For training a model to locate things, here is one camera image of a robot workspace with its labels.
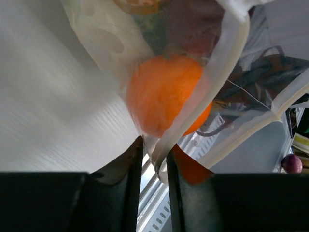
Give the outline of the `orange fruit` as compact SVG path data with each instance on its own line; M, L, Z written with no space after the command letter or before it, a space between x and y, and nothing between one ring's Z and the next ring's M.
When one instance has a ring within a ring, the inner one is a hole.
M128 109L142 131L160 138L172 125L203 73L196 60L159 55L134 71L126 92Z

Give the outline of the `dark red apple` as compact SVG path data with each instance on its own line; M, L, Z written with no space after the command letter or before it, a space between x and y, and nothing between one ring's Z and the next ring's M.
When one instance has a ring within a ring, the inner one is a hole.
M215 0L173 0L166 8L167 51L209 57L225 10Z

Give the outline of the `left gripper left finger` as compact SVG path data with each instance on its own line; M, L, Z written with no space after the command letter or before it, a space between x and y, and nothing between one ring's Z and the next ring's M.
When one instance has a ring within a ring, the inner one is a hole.
M143 139L86 172L1 172L3 232L134 232Z

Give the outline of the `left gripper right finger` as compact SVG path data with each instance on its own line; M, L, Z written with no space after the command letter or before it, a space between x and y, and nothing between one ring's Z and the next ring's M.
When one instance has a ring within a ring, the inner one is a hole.
M179 146L167 156L175 232L306 232L307 174L215 174Z

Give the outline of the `clear zip top bag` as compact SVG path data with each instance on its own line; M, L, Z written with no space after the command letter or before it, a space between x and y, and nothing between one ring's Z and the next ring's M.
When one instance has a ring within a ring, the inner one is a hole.
M184 136L210 168L309 91L306 0L64 0L94 62L112 72L159 179Z

